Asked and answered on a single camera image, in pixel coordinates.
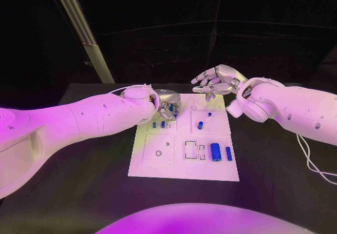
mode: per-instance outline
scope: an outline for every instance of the peg board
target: peg board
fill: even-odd
[[[216,95],[209,102],[204,94],[180,94],[180,98],[176,120],[167,121],[157,113],[151,121],[137,127],[128,176],[239,181],[223,96]],[[212,161],[212,143],[220,145],[219,162]],[[232,161],[226,157],[228,146]]]

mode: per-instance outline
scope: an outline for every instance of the black tabletop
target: black tabletop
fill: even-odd
[[[127,86],[71,84],[59,104]],[[190,93],[190,84],[153,88]],[[225,96],[229,103],[233,95]],[[88,139],[46,161],[26,185],[0,206],[0,233],[91,234],[127,215],[173,203],[215,203],[272,215],[311,231],[336,233],[337,186],[307,168],[295,134],[274,120],[229,115],[240,182],[128,177],[134,126]],[[336,146],[308,140],[311,159],[337,172]]]

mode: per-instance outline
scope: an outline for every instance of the robotic hand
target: robotic hand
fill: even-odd
[[[236,94],[226,110],[235,118],[243,113],[255,121],[272,118],[284,129],[304,137],[337,145],[337,95],[302,87],[285,87],[266,78],[246,79],[229,66],[219,65],[193,80],[193,92]]]
[[[118,96],[112,91],[39,110],[0,108],[0,199],[23,186],[66,145],[148,122],[156,112],[171,119],[171,104],[179,112],[174,91],[153,90],[145,84],[122,89]]]

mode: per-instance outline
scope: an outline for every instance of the table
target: table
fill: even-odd
[[[59,104],[125,84],[71,84]],[[190,93],[190,84],[153,84]],[[233,94],[225,96],[229,104]],[[0,206],[0,233],[91,234],[127,215],[173,203],[246,208],[330,234],[336,232],[337,186],[307,168],[295,134],[274,120],[229,115],[240,182],[128,177],[135,129],[60,149]],[[321,171],[337,172],[337,148],[308,140]]]

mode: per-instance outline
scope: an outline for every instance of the rectangular slot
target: rectangular slot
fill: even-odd
[[[200,158],[200,160],[206,160],[204,145],[199,145],[199,158]]]
[[[196,142],[194,141],[186,141],[184,142],[184,158],[196,159]]]

